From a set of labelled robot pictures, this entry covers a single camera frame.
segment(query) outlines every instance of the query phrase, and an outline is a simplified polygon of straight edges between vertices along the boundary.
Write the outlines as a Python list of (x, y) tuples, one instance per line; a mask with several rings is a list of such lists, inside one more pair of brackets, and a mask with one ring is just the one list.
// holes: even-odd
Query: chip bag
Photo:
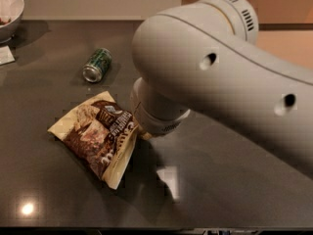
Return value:
[(74, 152), (110, 188), (117, 189), (137, 139), (138, 123), (108, 91), (60, 118), (48, 132)]

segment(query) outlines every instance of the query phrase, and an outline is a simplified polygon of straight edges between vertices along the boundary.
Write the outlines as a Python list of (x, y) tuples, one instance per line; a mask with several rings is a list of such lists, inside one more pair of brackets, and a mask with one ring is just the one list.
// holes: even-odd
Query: green can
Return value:
[(105, 48), (97, 49), (83, 68), (83, 76), (89, 82), (99, 82), (110, 68), (112, 55)]

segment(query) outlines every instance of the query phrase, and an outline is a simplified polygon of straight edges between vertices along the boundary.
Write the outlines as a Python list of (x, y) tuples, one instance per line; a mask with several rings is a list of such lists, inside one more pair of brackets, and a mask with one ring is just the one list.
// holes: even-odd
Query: food package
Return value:
[(110, 188), (117, 189), (131, 158), (138, 123), (108, 91), (60, 118), (48, 132), (58, 137)]

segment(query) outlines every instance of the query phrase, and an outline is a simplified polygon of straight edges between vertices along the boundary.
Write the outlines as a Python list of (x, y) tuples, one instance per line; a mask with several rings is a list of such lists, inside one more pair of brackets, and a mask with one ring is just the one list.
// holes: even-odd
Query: can lid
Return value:
[(92, 67), (85, 67), (82, 74), (89, 82), (98, 82), (102, 78), (100, 71)]

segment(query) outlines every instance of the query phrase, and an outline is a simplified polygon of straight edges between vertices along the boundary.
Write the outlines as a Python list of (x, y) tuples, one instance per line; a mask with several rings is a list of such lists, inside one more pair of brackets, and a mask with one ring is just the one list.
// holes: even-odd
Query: white paper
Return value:
[(0, 48), (0, 66), (7, 64), (7, 63), (11, 63), (13, 62), (15, 59), (12, 55), (12, 52), (9, 48), (9, 46), (4, 46)]

